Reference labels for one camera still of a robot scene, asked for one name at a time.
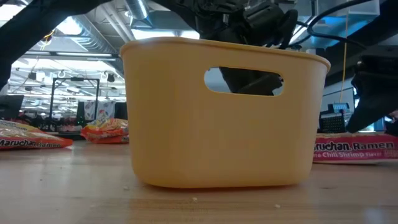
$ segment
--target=wooden table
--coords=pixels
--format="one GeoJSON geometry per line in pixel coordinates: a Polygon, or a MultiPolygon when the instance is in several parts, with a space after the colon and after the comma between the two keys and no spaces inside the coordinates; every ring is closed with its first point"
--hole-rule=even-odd
{"type": "Polygon", "coordinates": [[[290,187],[175,190],[139,182],[128,145],[0,152],[0,224],[398,223],[397,192],[394,165],[318,164],[290,187]]]}

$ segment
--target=metal frame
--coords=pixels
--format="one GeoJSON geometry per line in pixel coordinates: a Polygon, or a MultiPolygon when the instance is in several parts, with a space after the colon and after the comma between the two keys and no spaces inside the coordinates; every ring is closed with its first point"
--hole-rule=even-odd
{"type": "Polygon", "coordinates": [[[89,81],[97,81],[97,89],[96,89],[96,96],[95,96],[95,113],[94,119],[97,118],[97,109],[98,109],[98,95],[100,94],[100,80],[99,78],[80,78],[80,77],[72,77],[72,78],[53,78],[52,79],[52,89],[51,89],[51,100],[50,100],[50,115],[49,120],[52,119],[52,106],[54,101],[54,93],[55,93],[55,82],[57,80],[70,80],[72,82],[82,82],[84,80],[89,81]]]}
{"type": "MultiPolygon", "coordinates": [[[[375,20],[348,36],[349,39],[360,42],[367,47],[377,45],[378,43],[398,34],[398,1],[385,0],[380,5],[380,16],[375,20]]],[[[359,57],[363,53],[373,51],[360,49],[357,46],[348,45],[346,58],[346,78],[350,78],[354,73],[349,69],[356,65],[359,57]]],[[[344,43],[338,42],[334,46],[326,49],[317,49],[317,55],[325,57],[330,61],[332,67],[326,77],[325,86],[340,82],[343,77],[343,55],[344,43]]]]}
{"type": "Polygon", "coordinates": [[[85,14],[111,0],[33,0],[0,28],[0,87],[11,65],[68,16],[85,14]]]}

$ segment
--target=red packaging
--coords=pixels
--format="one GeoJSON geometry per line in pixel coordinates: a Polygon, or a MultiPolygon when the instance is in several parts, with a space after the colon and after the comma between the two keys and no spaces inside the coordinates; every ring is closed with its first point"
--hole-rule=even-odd
{"type": "Polygon", "coordinates": [[[398,138],[383,133],[317,134],[313,161],[342,164],[398,161],[398,138]]]}
{"type": "Polygon", "coordinates": [[[71,146],[73,141],[12,121],[0,121],[0,150],[46,149],[71,146]]]}
{"type": "Polygon", "coordinates": [[[80,135],[93,143],[128,143],[128,121],[100,118],[88,123],[80,135]]]}

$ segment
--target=ceiling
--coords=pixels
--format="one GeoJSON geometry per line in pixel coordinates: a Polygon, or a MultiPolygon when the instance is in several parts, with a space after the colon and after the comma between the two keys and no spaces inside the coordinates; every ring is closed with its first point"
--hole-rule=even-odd
{"type": "MultiPolygon", "coordinates": [[[[29,2],[30,0],[13,0],[0,7],[0,26],[23,9],[25,3],[29,2]]],[[[299,11],[299,20],[307,21],[312,13],[310,2],[311,0],[298,0],[296,5],[282,4],[281,8],[286,11],[294,7],[299,11]]],[[[324,11],[341,3],[340,0],[319,0],[317,2],[317,11],[324,11]]],[[[27,53],[12,65],[9,94],[25,95],[24,108],[48,113],[52,78],[83,77],[99,80],[99,100],[125,101],[123,66],[117,55],[121,46],[131,38],[128,38],[128,34],[123,30],[128,30],[133,39],[156,36],[199,38],[199,35],[173,12],[153,1],[146,3],[149,9],[149,17],[152,19],[151,22],[155,29],[149,29],[147,21],[131,19],[125,0],[113,0],[107,6],[103,5],[105,11],[100,6],[85,15],[69,17],[54,30],[51,40],[45,41],[44,39],[31,48],[31,51],[35,54],[28,55],[27,53]],[[113,9],[116,15],[112,14],[109,8],[113,9]],[[73,52],[74,54],[54,56],[41,55],[38,52],[73,52]],[[80,57],[77,53],[92,55],[80,57]],[[35,80],[29,78],[29,74],[32,72],[36,74],[35,80]],[[110,83],[107,81],[107,77],[112,74],[114,74],[115,81],[110,83]]],[[[355,32],[377,17],[379,13],[377,10],[378,4],[379,1],[374,0],[368,4],[369,7],[350,9],[350,29],[348,32],[355,32]]],[[[341,13],[323,20],[315,27],[315,30],[319,32],[332,30],[339,34],[344,30],[341,26],[345,21],[344,18],[341,18],[341,13]]],[[[305,29],[298,26],[294,39],[300,40],[304,36],[306,36],[305,29]]],[[[329,40],[310,39],[303,45],[309,48],[331,44],[335,43],[329,40]]],[[[217,86],[221,85],[224,88],[225,83],[220,77],[209,82],[217,86]]],[[[54,102],[59,108],[64,109],[63,112],[75,111],[77,101],[95,99],[95,85],[94,82],[89,81],[72,82],[65,80],[64,82],[57,82],[54,102]]]]}

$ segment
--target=fluorescent light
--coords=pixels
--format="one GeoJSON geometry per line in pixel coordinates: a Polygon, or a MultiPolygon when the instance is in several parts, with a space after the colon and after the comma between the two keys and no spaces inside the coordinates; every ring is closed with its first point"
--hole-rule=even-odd
{"type": "MultiPolygon", "coordinates": [[[[8,95],[14,95],[14,96],[31,96],[31,97],[38,97],[38,98],[51,98],[51,95],[49,94],[20,94],[20,93],[10,93],[8,95]]],[[[104,101],[107,100],[105,99],[106,96],[99,96],[98,100],[100,101],[104,101]]],[[[82,96],[82,95],[54,95],[54,98],[75,98],[77,100],[95,100],[95,96],[82,96]]],[[[111,98],[112,100],[119,100],[119,101],[125,101],[126,97],[125,96],[109,96],[109,98],[111,98]]]]}
{"type": "Polygon", "coordinates": [[[297,40],[298,37],[300,37],[305,31],[307,30],[306,27],[301,28],[296,34],[293,35],[293,37],[290,40],[290,44],[294,43],[295,40],[297,40]]]}
{"type": "Polygon", "coordinates": [[[101,60],[101,61],[104,61],[104,62],[115,62],[116,61],[116,58],[101,58],[101,57],[96,57],[96,58],[86,58],[86,60],[94,60],[94,61],[97,61],[97,60],[101,60]]]}
{"type": "Polygon", "coordinates": [[[25,5],[29,4],[26,0],[20,0],[20,1],[23,2],[25,5]]]}
{"type": "Polygon", "coordinates": [[[92,71],[115,71],[114,67],[109,66],[102,61],[86,61],[86,60],[55,60],[59,65],[65,66],[73,70],[92,70],[92,71]]]}
{"type": "Polygon", "coordinates": [[[8,21],[23,10],[24,6],[5,4],[0,7],[0,21],[8,21]]]}
{"type": "Polygon", "coordinates": [[[78,35],[83,30],[71,16],[67,17],[63,22],[61,22],[57,26],[57,29],[66,35],[78,35]]]}
{"type": "Polygon", "coordinates": [[[384,117],[384,120],[387,121],[387,122],[392,122],[392,119],[391,119],[391,118],[388,118],[388,117],[386,117],[386,116],[384,117]]]}
{"type": "MultiPolygon", "coordinates": [[[[312,19],[310,19],[310,20],[307,22],[307,25],[309,25],[309,24],[314,20],[314,18],[315,18],[315,17],[313,17],[312,19]]],[[[296,27],[296,29],[294,30],[294,32],[293,32],[294,35],[292,36],[292,38],[291,38],[289,44],[293,44],[293,43],[295,42],[295,40],[297,40],[297,38],[299,38],[306,30],[307,30],[306,27],[303,27],[303,26],[298,25],[298,26],[296,27]]]]}
{"type": "Polygon", "coordinates": [[[50,55],[50,52],[42,52],[42,51],[35,51],[29,50],[25,53],[26,55],[50,55]]]}
{"type": "Polygon", "coordinates": [[[37,71],[36,72],[36,80],[42,81],[45,78],[45,73],[43,71],[37,71]]]}
{"type": "Polygon", "coordinates": [[[69,68],[62,66],[59,63],[54,62],[53,60],[50,60],[50,59],[39,59],[39,61],[38,61],[37,59],[34,59],[34,58],[25,58],[25,60],[28,61],[28,64],[22,63],[17,60],[12,64],[12,68],[27,68],[30,72],[32,67],[34,67],[36,65],[35,66],[36,70],[41,69],[41,68],[69,70],[69,68]]]}
{"type": "Polygon", "coordinates": [[[200,38],[200,35],[198,32],[194,30],[187,30],[187,31],[182,31],[181,37],[198,40],[200,38]]]}
{"type": "Polygon", "coordinates": [[[132,29],[131,31],[137,40],[151,38],[151,37],[175,37],[174,32],[172,31],[137,30],[137,29],[132,29]]]}
{"type": "Polygon", "coordinates": [[[67,84],[65,82],[61,82],[60,80],[55,81],[55,83],[61,84],[63,86],[69,86],[69,84],[67,84]]]}
{"type": "Polygon", "coordinates": [[[359,133],[371,133],[375,132],[374,130],[364,130],[364,131],[358,131],[359,133]]]}
{"type": "Polygon", "coordinates": [[[93,53],[76,53],[76,52],[57,52],[59,56],[82,56],[82,57],[112,57],[111,54],[93,54],[93,53]]]}
{"type": "Polygon", "coordinates": [[[80,90],[82,93],[86,93],[86,94],[89,94],[89,95],[91,95],[91,96],[95,96],[95,94],[92,94],[92,93],[90,93],[90,92],[88,92],[88,91],[86,91],[86,90],[80,90]]]}
{"type": "Polygon", "coordinates": [[[78,88],[75,88],[75,87],[68,87],[67,90],[72,91],[74,93],[79,93],[80,92],[80,90],[78,88]]]}

